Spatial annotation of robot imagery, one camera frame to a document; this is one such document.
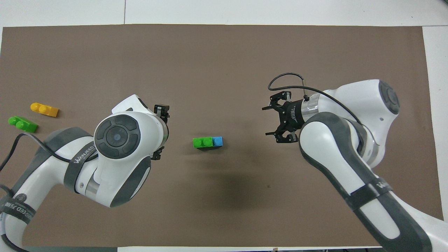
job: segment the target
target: black strap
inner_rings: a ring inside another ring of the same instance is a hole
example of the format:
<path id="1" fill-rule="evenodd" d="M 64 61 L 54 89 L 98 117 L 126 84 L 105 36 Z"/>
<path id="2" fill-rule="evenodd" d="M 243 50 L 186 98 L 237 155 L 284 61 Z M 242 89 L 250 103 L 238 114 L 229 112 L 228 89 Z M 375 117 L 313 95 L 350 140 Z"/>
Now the black strap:
<path id="1" fill-rule="evenodd" d="M 92 141 L 86 144 L 78 153 L 76 153 L 72 160 L 70 160 L 69 166 L 67 167 L 64 176 L 64 186 L 67 189 L 79 193 L 76 191 L 75 187 L 76 180 L 78 179 L 79 173 L 81 172 L 81 169 L 84 166 L 87 158 L 89 158 L 95 152 L 96 147 Z"/>
<path id="2" fill-rule="evenodd" d="M 7 213 L 29 224 L 36 214 L 36 210 L 25 202 L 5 196 L 0 200 L 0 212 Z"/>
<path id="3" fill-rule="evenodd" d="M 355 211 L 388 191 L 392 191 L 392 187 L 384 179 L 376 178 L 352 192 L 344 200 L 351 210 Z"/>

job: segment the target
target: green toy brick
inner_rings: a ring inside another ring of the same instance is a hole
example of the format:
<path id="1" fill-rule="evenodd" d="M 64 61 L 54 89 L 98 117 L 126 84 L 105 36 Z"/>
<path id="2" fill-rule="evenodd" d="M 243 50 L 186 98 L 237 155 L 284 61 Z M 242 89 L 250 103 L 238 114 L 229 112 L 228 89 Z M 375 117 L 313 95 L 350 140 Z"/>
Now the green toy brick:
<path id="1" fill-rule="evenodd" d="M 26 132 L 34 133 L 37 128 L 37 124 L 23 117 L 11 117 L 9 118 L 8 123 Z"/>
<path id="2" fill-rule="evenodd" d="M 212 137 L 193 138 L 193 147 L 195 148 L 213 147 L 213 138 Z"/>

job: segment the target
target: connected green and blue bricks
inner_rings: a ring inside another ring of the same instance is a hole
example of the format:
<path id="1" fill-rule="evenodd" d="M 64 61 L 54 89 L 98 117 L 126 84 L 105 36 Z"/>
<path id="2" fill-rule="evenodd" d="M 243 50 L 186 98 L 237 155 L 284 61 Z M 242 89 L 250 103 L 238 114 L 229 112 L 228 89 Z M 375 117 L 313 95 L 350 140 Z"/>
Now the connected green and blue bricks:
<path id="1" fill-rule="evenodd" d="M 219 146 L 223 146 L 223 138 L 221 136 L 193 138 L 194 148 L 207 148 L 207 147 L 219 147 Z"/>
<path id="2" fill-rule="evenodd" d="M 14 125 L 18 129 L 31 133 L 34 133 L 37 128 L 37 124 L 23 117 L 10 117 L 8 123 Z"/>

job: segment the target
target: yellow toy brick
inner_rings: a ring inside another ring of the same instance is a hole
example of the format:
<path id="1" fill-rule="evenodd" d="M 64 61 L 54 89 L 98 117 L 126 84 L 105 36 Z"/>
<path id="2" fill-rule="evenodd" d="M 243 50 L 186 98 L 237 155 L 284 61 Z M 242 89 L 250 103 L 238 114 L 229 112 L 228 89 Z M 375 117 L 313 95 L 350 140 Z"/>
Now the yellow toy brick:
<path id="1" fill-rule="evenodd" d="M 59 111 L 59 109 L 57 108 L 46 106 L 37 102 L 31 104 L 30 109 L 34 112 L 38 112 L 51 117 L 56 117 L 57 112 Z"/>

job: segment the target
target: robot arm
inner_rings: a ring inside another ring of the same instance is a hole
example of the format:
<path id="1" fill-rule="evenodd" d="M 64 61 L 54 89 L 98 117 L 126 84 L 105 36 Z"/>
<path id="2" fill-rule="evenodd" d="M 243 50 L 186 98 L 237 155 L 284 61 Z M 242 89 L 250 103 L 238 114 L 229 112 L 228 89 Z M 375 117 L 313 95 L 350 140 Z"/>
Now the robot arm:
<path id="1" fill-rule="evenodd" d="M 168 106 L 156 105 L 157 115 L 132 95 L 99 123 L 93 137 L 80 128 L 51 133 L 44 144 L 70 162 L 56 159 L 43 148 L 37 150 L 11 190 L 13 199 L 2 201 L 6 211 L 0 217 L 4 225 L 0 235 L 7 234 L 13 244 L 21 246 L 26 225 L 56 184 L 107 207 L 129 201 L 146 180 L 151 160 L 160 159 L 168 138 L 168 110 Z M 6 214 L 17 209 L 28 218 Z M 13 250 L 0 241 L 0 251 Z"/>
<path id="2" fill-rule="evenodd" d="M 280 115 L 279 128 L 267 135 L 277 142 L 299 141 L 303 157 L 328 178 L 385 250 L 448 251 L 448 223 L 406 204 L 372 171 L 384 156 L 387 132 L 399 112 L 392 88 L 368 80 L 325 92 L 345 103 L 362 125 L 320 94 L 279 105 L 279 100 L 273 102 L 276 97 L 290 98 L 290 93 L 281 92 L 263 108 L 274 108 Z M 297 137 L 294 131 L 299 129 Z M 284 137 L 286 131 L 292 133 Z"/>

